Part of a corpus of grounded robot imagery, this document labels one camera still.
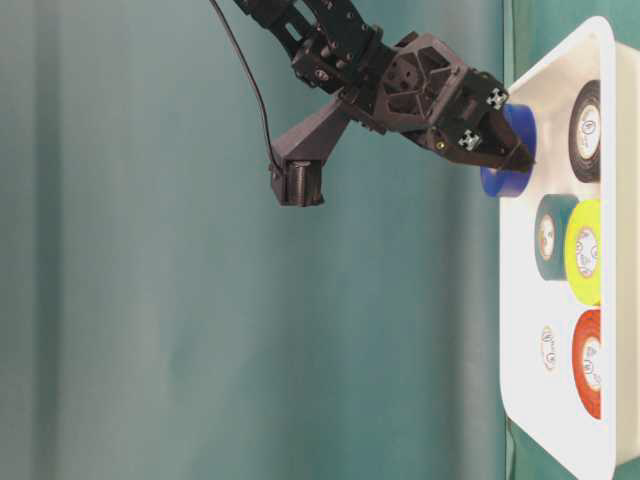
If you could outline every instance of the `yellow tape roll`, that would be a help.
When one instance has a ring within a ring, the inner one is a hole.
[[[564,241],[564,264],[573,293],[585,305],[600,305],[600,200],[579,203]]]

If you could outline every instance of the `green curtain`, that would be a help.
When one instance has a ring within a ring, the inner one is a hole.
[[[274,136],[328,99],[221,0]],[[502,70],[498,0],[356,2]],[[353,125],[279,208],[206,0],[4,0],[0,476],[496,479],[497,204]]]
[[[505,72],[518,78],[549,50],[594,15],[609,19],[616,39],[640,48],[640,7],[636,0],[509,0],[505,4]],[[525,432],[513,426],[515,480],[573,478]],[[618,469],[616,480],[640,478],[640,461]]]

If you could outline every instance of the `tape label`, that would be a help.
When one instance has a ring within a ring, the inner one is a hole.
[[[578,234],[576,261],[580,275],[591,278],[598,266],[598,241],[596,234],[588,227],[582,228]]]
[[[542,362],[545,368],[552,372],[556,368],[556,339],[551,327],[544,327],[541,345]]]
[[[540,228],[538,231],[538,248],[540,248],[540,255],[545,261],[548,261],[553,255],[555,238],[556,226],[553,223],[553,218],[551,218],[551,215],[546,214],[540,221]]]
[[[600,341],[590,337],[582,350],[582,370],[587,379],[587,385],[594,392],[600,391],[602,376],[600,374]]]
[[[585,160],[596,153],[600,145],[600,112],[595,105],[587,105],[580,115],[576,140],[580,156]]]

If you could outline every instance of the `robotic arm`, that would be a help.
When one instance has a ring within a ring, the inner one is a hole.
[[[350,121],[398,132],[455,163],[529,171],[534,160],[502,114],[509,96],[430,34],[394,47],[350,0],[234,0],[280,41],[298,78],[332,102],[272,145],[271,185],[282,205],[320,205],[322,168]]]

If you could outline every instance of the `black cable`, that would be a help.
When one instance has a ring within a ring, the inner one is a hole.
[[[245,73],[247,74],[247,77],[249,78],[249,82],[251,83],[251,88],[253,89],[253,93],[255,93],[256,99],[258,100],[258,107],[260,108],[260,117],[262,119],[262,131],[264,133],[264,141],[267,144],[267,152],[269,153],[269,159],[271,160],[272,168],[274,168],[275,171],[278,172],[279,174],[282,174],[282,169],[276,163],[276,158],[275,158],[275,155],[273,154],[273,148],[271,147],[271,133],[269,132],[269,118],[267,117],[267,109],[264,106],[264,100],[262,99],[262,94],[260,93],[260,89],[258,88],[256,79],[253,77],[253,73],[251,72],[251,68],[249,68],[247,59],[244,57],[244,53],[242,53],[242,49],[240,48],[240,45],[238,44],[238,41],[236,40],[236,37],[233,34],[233,31],[231,30],[231,27],[229,26],[229,22],[227,22],[227,19],[224,16],[224,13],[222,13],[222,10],[218,5],[217,0],[209,0],[209,3],[211,3],[211,6],[218,14],[218,18],[220,19],[222,26],[227,32],[227,36],[231,41],[231,45],[233,46],[233,49],[235,50],[236,55],[238,55],[238,58],[240,59],[242,68],[244,69]]]

